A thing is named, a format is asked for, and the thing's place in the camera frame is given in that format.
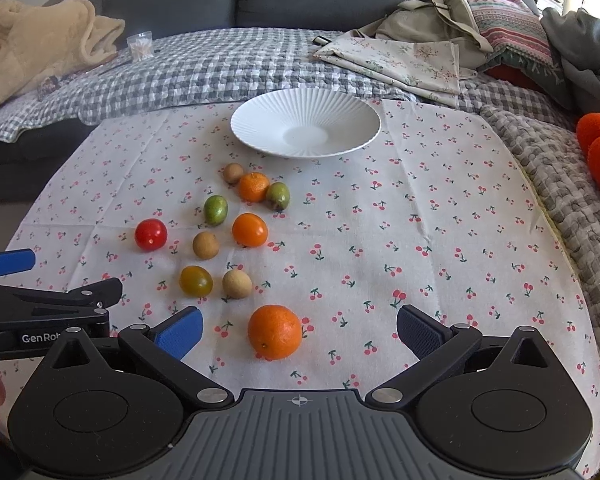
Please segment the beige plush blanket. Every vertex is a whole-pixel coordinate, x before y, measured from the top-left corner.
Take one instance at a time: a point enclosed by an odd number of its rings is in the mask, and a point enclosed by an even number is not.
[[[33,7],[0,0],[0,104],[48,76],[100,65],[116,53],[123,20],[96,16],[88,0]]]

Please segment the ribbed white bowl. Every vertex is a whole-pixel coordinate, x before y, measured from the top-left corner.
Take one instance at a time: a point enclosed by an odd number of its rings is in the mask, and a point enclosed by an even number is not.
[[[247,146],[289,158],[341,155],[376,138],[380,117],[351,95],[320,88],[292,88],[254,97],[231,117]]]

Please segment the clear plastic bag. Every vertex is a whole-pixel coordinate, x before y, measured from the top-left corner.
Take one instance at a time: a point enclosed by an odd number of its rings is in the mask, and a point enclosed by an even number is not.
[[[134,62],[154,56],[154,39],[150,30],[129,36],[126,38],[126,44],[131,50],[131,59]]]

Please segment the silver screw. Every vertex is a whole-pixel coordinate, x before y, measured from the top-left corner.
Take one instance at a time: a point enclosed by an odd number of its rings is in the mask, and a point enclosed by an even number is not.
[[[198,400],[207,404],[217,404],[227,399],[229,394],[220,388],[205,388],[198,392]]]
[[[393,404],[402,400],[402,392],[395,388],[378,388],[373,391],[371,396],[374,400],[383,404]]]

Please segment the plate center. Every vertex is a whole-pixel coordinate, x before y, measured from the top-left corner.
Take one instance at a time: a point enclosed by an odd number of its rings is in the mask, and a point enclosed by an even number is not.
[[[294,126],[289,128],[282,138],[287,144],[305,150],[324,144],[329,139],[329,134],[318,126]]]

